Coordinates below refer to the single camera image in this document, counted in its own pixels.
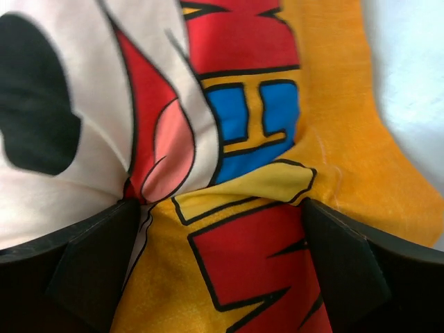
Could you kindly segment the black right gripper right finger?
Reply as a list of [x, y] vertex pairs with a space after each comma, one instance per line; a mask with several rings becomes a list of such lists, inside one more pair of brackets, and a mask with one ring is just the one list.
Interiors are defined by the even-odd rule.
[[443, 331], [443, 252], [317, 200], [302, 224], [333, 332]]

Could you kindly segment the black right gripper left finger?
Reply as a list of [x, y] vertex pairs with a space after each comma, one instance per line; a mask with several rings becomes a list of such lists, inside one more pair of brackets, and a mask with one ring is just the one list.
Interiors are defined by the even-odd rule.
[[133, 251], [139, 204], [116, 205], [1, 251], [2, 332], [109, 332]]

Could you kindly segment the yellow Mickey Mouse pillowcase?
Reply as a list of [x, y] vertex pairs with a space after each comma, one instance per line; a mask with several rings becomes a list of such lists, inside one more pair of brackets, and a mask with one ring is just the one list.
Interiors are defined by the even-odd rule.
[[2, 1], [1, 251], [123, 200], [109, 332], [331, 332], [305, 200], [443, 247], [443, 2]]

